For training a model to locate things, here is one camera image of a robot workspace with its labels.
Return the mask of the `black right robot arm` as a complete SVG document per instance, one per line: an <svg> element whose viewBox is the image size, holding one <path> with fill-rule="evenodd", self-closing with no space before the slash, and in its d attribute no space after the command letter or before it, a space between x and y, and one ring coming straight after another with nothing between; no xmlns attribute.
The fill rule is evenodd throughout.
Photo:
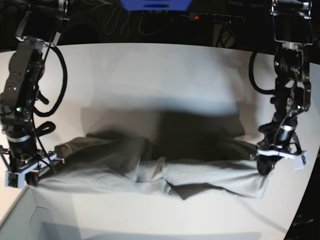
<svg viewBox="0 0 320 240"><path fill-rule="evenodd" d="M9 75L0 95L0 124L8 141L8 148L0 150L7 168L5 186L17 189L36 186L45 169L55 168L57 154L47 152L40 137L52 133L56 126L50 121L36 126L34 117L47 118L56 112L68 82L66 62L57 43L60 29L68 21L69 1L29 0L27 5L15 33L20 42L9 61ZM39 89L49 51L57 55L61 64L62 86L52 109L41 112L35 103L49 103Z"/></svg>

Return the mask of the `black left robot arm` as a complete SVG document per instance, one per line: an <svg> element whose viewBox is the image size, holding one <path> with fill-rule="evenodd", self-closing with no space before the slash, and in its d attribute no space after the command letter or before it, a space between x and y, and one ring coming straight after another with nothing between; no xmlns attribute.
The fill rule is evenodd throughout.
<svg viewBox="0 0 320 240"><path fill-rule="evenodd" d="M256 52L249 60L252 87L260 94L271 95L270 102L275 107L272 121L258 128L264 138L257 144L254 160L262 176L267 176L281 159L300 160L303 165L307 161L296 128L298 115L311 106L310 60L306 48L313 44L312 4L310 0L272 1L274 40L279 44L273 61L277 75L274 89L258 87L254 79Z"/></svg>

